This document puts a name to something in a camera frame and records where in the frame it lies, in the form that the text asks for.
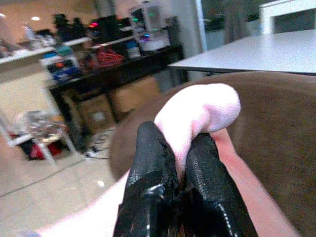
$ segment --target cable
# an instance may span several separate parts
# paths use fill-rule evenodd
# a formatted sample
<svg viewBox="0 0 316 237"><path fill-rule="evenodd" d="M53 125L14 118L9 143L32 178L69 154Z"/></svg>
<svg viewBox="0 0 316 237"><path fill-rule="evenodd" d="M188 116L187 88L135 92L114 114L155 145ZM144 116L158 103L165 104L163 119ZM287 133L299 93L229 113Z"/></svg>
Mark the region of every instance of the cable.
<svg viewBox="0 0 316 237"><path fill-rule="evenodd" d="M9 192L7 192L7 193L5 193L5 194L2 194L2 195L0 195L0 198L5 197L5 196L7 196L7 195L9 195L9 194L11 194L11 193L14 193L14 192L16 192L16 191L19 191L19 190L21 190L21 189L27 188L27 187L29 187L29 186L31 186L31 185L34 185L34 184L38 184L38 183L40 183L40 182L43 182L43 181L45 181L46 179L51 178L51 177L55 176L56 174L58 174L58 173L64 171L65 169L68 169L68 168L70 168L70 167L72 167L72 166L74 166L74 165L76 165L76 164L79 164L79 163L81 163L81 162L83 162L83 161L85 161L85 159L81 159L81 160L79 160L79 161L77 161L77 162L75 162L75 163L73 163L73 164L70 164L70 165L68 165L68 166L65 166L64 168L61 168L60 170L58 170L58 171L56 171L55 173L52 173L52 174L46 176L45 178L42 178L42 179L37 180L37 181L35 181L35 182L33 182L33 183L24 185L24 186L22 186L22 187L20 187L20 188L17 188L17 189L11 190L11 191L9 191Z"/></svg>
<svg viewBox="0 0 316 237"><path fill-rule="evenodd" d="M98 139L95 139L95 141L105 141L105 139L100 138L100 137L102 137L102 136L107 137L108 134L101 134ZM105 148L102 148L102 149L97 149L95 146L91 146L91 149L92 149L94 152L100 152L100 151L104 151L104 150L108 149L108 147L105 147ZM85 154L84 156L85 156L86 158L89 158L89 159L110 159L110 158L105 158L105 157L92 157L92 156L90 156L90 155L88 155L88 154ZM24 188L27 188L27 187L29 187L29 186L32 186L32 185L34 185L34 184L38 184L38 183L40 183L40 182L43 182L43 181L45 181L45 180L47 180L47 179L49 179L49 178L55 176L56 174L58 174L58 173L64 171L65 169L68 169L68 168L70 168L70 167L72 167L72 166L74 166L74 165L76 165L76 164L79 164L79 163L85 161L85 160L86 160L86 159L81 159L81 160L79 160L79 161L77 161L77 162L75 162L75 163L73 163L73 164L70 164L70 165L68 165L68 166L65 166L65 167L61 168L60 170L58 170L58 171L56 171L56 172L54 172L54 173L52 173L52 174L50 174L50 175L48 175L48 176L46 176L46 177L40 179L40 180L37 180L37 181L35 181L35 182L29 183L29 184L24 185L24 186L22 186L22 187L20 187L20 188L17 188L17 189L11 190L11 191L9 191L9 192L7 192L7 193L5 193L5 194L2 194L2 195L0 195L0 198L5 197L5 196L7 196L7 195L9 195L9 194L12 194L12 193L14 193L14 192L16 192L16 191L22 190L22 189L24 189Z"/></svg>

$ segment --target black table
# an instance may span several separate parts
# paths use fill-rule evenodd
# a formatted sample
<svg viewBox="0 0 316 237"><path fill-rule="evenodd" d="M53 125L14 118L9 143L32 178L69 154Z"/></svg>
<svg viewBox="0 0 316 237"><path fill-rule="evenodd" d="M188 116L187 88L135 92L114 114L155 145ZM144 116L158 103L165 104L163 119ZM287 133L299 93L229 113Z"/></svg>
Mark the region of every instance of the black table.
<svg viewBox="0 0 316 237"><path fill-rule="evenodd" d="M50 86L48 89L67 124L71 121L71 115L69 113L69 106L63 99L63 93L70 89L80 90L81 88L89 88L92 86L100 88L101 93L107 96L114 119L116 122L119 122L120 119L118 118L117 111L113 106L110 96L108 96L108 92L163 70L169 70L171 72L170 79L172 80L173 86L187 82L188 76L186 72L167 67L170 63L182 60L183 58L183 48L181 45L168 46L158 51L147 52L141 57L125 61L120 65L99 69L66 83Z"/></svg>

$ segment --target shelf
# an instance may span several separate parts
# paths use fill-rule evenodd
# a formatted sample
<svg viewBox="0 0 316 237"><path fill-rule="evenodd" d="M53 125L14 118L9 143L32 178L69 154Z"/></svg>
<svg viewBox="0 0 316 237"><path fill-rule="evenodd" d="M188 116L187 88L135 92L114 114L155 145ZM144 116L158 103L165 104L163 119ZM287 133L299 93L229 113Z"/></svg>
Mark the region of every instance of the shelf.
<svg viewBox="0 0 316 237"><path fill-rule="evenodd" d="M121 42L124 42L124 41L133 40L134 38L135 38L134 36L129 36L129 37L117 39L117 40L114 40L114 41L111 41L111 42L102 43L100 45L96 45L96 46L93 46L91 48L99 48L101 46L108 46L108 45L115 44L115 43L121 43Z"/></svg>
<svg viewBox="0 0 316 237"><path fill-rule="evenodd" d="M87 41L91 41L91 38L89 37L83 37L80 39L74 39L68 42L64 42L65 45L67 46L73 46L73 45L77 45L77 44L81 44ZM54 51L54 47L45 47L45 48L41 48L41 49L37 49L34 51L27 51L21 55L14 55L14 56L10 56L10 57L5 57L0 59L0 64L4 64L4 63L9 63L9 62L13 62L16 60L20 60L20 59L24 59L24 58L28 58L28 57L32 57L35 55L39 55L39 54L44 54L44 53L48 53L48 52L52 52Z"/></svg>

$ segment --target brown fabric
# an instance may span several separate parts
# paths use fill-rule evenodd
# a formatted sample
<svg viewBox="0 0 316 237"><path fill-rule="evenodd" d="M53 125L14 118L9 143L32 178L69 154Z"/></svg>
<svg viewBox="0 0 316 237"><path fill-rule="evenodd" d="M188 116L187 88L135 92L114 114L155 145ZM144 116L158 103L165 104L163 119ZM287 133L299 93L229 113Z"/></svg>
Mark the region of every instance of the brown fabric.
<svg viewBox="0 0 316 237"><path fill-rule="evenodd" d="M303 236L316 236L316 77L285 73L233 73L194 84L225 83L239 93L241 113L228 127L237 153L258 176ZM138 125L153 120L187 83L132 113L110 149L113 174L131 166Z"/></svg>

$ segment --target ceiling light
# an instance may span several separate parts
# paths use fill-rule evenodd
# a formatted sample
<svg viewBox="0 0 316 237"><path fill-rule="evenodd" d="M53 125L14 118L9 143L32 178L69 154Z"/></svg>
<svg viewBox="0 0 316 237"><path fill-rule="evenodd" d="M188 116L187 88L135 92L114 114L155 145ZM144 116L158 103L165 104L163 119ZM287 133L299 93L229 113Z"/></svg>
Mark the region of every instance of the ceiling light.
<svg viewBox="0 0 316 237"><path fill-rule="evenodd" d="M32 21L39 21L40 18L39 18L38 16L33 16L33 17L31 18L31 20L32 20Z"/></svg>
<svg viewBox="0 0 316 237"><path fill-rule="evenodd" d="M99 180L99 181L98 181L98 185L99 185L101 188L103 188L103 187L104 187L104 182L103 182L102 180Z"/></svg>

